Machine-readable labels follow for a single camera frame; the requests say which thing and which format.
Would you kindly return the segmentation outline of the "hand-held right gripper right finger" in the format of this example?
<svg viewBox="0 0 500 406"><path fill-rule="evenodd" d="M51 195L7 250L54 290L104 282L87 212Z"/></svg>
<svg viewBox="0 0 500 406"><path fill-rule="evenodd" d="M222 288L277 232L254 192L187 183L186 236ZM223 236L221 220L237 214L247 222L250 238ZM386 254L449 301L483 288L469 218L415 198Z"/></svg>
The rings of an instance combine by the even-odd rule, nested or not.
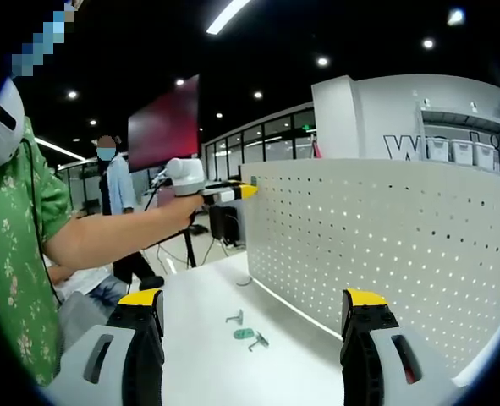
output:
<svg viewBox="0 0 500 406"><path fill-rule="evenodd" d="M457 386L446 362L387 301L369 291L343 291L340 364L345 405L450 405Z"/></svg>

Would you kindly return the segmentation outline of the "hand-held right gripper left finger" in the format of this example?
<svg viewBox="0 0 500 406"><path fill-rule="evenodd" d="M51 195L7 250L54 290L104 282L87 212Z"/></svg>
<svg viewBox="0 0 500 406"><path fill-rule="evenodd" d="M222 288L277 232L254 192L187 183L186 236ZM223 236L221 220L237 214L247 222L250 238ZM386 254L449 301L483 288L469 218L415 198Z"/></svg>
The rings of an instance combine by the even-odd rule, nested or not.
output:
<svg viewBox="0 0 500 406"><path fill-rule="evenodd" d="M105 325L95 325L61 358L48 386L53 405L161 405L163 291L119 300Z"/></svg>

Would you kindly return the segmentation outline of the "person's left hand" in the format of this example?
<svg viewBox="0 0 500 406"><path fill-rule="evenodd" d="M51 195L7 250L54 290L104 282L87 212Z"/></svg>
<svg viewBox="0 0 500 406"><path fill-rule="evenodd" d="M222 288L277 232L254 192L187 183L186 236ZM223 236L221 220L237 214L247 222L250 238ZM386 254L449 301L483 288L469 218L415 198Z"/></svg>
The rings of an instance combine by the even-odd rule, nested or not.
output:
<svg viewBox="0 0 500 406"><path fill-rule="evenodd" d="M174 198L163 209L169 220L170 227L175 232L178 232L192 224L195 212L200 210L203 204L202 195L188 195Z"/></svg>

